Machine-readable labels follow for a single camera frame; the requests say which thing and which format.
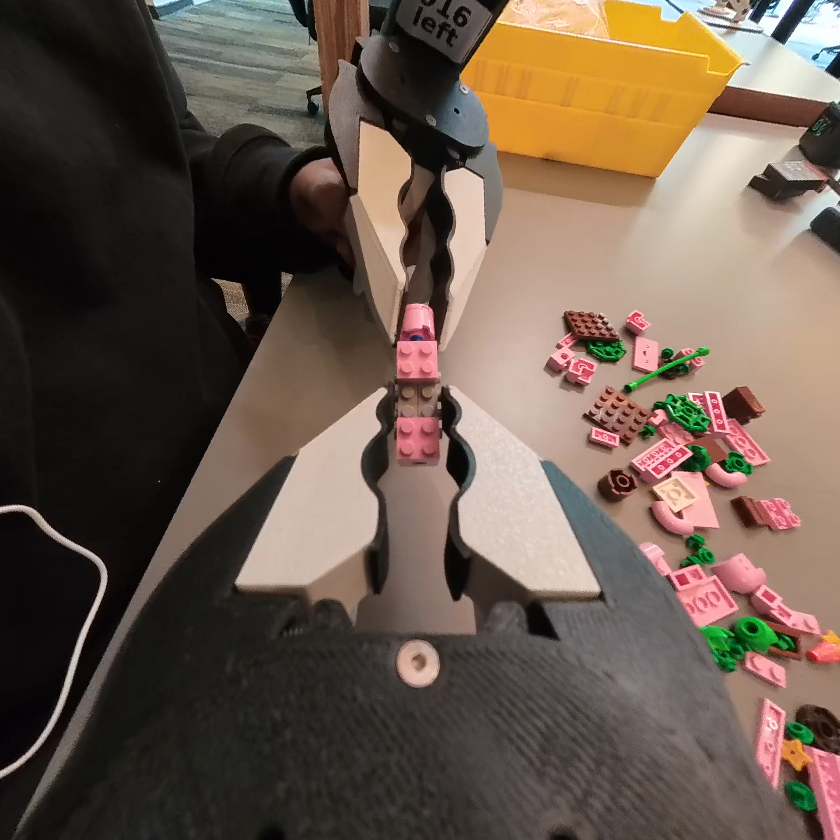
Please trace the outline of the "clear plastic bags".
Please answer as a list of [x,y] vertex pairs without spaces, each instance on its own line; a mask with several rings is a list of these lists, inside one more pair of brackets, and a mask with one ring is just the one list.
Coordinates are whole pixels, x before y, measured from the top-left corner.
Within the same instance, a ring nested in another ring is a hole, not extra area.
[[609,38],[602,1],[510,1],[499,21],[555,33]]

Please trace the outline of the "small black adapter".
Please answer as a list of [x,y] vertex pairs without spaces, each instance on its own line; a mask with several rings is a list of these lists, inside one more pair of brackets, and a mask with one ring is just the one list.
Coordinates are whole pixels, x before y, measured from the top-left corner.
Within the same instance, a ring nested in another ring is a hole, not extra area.
[[777,161],[754,175],[748,187],[774,203],[782,203],[807,193],[820,193],[835,183],[833,176],[809,161]]

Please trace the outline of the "cardboard display stand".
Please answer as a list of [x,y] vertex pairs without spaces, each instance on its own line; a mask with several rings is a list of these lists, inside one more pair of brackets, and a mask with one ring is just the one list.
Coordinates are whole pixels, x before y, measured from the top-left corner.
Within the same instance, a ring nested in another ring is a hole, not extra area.
[[697,12],[717,20],[725,27],[737,28],[749,23],[754,4],[752,1],[700,2]]

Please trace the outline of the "pink round toy brick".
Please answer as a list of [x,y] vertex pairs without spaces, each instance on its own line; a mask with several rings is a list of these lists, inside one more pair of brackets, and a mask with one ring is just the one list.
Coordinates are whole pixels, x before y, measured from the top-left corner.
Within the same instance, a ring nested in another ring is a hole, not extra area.
[[417,333],[423,334],[428,342],[437,340],[433,310],[427,304],[410,303],[403,312],[399,340],[407,342],[411,335]]

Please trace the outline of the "person's black jacket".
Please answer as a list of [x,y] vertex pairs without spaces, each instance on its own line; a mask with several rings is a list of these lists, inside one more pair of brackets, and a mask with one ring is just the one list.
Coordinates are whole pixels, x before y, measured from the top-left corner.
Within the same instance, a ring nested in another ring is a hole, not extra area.
[[2,505],[107,588],[54,730],[2,781],[14,830],[235,392],[244,341],[196,272],[207,140],[142,2],[2,2]]

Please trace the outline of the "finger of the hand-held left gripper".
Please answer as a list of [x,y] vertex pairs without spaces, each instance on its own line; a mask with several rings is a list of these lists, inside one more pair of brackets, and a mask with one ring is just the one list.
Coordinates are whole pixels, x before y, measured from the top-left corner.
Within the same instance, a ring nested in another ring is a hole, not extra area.
[[455,335],[486,252],[484,181],[465,167],[445,170],[427,193],[420,247],[422,300],[433,310],[441,350]]
[[345,224],[355,260],[353,292],[363,295],[385,335],[395,340],[406,287],[406,223],[400,195],[413,163],[384,129],[360,122],[358,186]]

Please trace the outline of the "pile of pink toy bricks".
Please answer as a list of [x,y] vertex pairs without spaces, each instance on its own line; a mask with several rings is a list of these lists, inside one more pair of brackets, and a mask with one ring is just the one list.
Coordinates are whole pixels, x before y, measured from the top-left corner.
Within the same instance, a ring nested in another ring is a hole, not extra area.
[[455,827],[455,805],[435,827],[421,827],[431,804],[391,818],[379,780],[352,794],[342,837],[432,838],[809,838],[775,789],[784,720],[774,716],[770,748],[754,758],[732,716],[717,667],[775,644],[777,634],[747,616],[746,633],[715,623],[737,612],[713,566],[690,564],[660,575],[635,542],[552,463],[544,464],[603,590],[593,600],[531,596],[516,633],[481,633],[470,643],[497,667],[494,718],[506,743],[488,782],[483,827]]

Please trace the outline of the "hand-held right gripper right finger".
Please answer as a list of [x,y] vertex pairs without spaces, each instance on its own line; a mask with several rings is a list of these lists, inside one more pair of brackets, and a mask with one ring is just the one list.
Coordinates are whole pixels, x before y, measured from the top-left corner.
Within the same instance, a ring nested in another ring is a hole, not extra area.
[[591,602],[602,588],[538,454],[454,386],[442,396],[448,511],[444,570],[476,626],[499,603]]

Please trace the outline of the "yellow plastic bin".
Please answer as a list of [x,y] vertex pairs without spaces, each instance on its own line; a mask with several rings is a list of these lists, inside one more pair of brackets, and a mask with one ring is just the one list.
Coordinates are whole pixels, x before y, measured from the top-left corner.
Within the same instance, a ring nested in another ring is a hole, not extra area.
[[498,22],[462,73],[499,151],[657,178],[744,59],[692,14],[606,2],[609,38]]

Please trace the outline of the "pink grey brick assembly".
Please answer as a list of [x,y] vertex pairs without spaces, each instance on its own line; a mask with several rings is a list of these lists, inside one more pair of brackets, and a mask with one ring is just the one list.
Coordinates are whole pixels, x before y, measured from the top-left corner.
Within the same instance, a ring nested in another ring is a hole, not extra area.
[[395,352],[395,454],[403,466],[435,466],[440,456],[442,386],[438,343],[400,340]]

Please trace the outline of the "person's left hand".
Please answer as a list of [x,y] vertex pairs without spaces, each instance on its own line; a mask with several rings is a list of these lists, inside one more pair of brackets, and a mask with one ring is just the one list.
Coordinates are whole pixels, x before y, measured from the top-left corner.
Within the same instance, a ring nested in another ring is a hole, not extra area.
[[304,164],[291,178],[289,199],[300,226],[333,258],[342,276],[350,280],[355,268],[345,224],[350,191],[337,165],[329,157]]

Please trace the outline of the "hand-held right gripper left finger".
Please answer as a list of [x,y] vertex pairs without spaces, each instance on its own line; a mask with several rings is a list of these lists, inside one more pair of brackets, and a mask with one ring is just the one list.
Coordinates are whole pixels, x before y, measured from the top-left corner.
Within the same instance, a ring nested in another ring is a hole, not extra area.
[[290,595],[305,606],[342,605],[356,624],[373,592],[365,555],[380,503],[363,477],[366,445],[382,429],[381,387],[297,452],[235,580],[240,592]]

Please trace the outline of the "person's left forearm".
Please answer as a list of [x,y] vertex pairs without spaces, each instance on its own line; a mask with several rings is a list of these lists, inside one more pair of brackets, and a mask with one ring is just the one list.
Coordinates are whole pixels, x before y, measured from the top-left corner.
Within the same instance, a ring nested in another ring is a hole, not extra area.
[[336,260],[291,204],[291,184],[305,165],[330,162],[325,147],[294,150],[254,124],[219,137],[192,114],[180,125],[192,179],[194,255],[209,277],[241,284],[312,273]]

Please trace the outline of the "wooden post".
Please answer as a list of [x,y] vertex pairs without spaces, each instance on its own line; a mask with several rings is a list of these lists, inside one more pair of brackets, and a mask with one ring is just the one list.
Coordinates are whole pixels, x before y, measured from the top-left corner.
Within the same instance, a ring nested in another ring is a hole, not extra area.
[[329,117],[330,95],[339,74],[339,62],[350,61],[356,39],[370,33],[370,2],[314,1],[313,12],[322,102]]

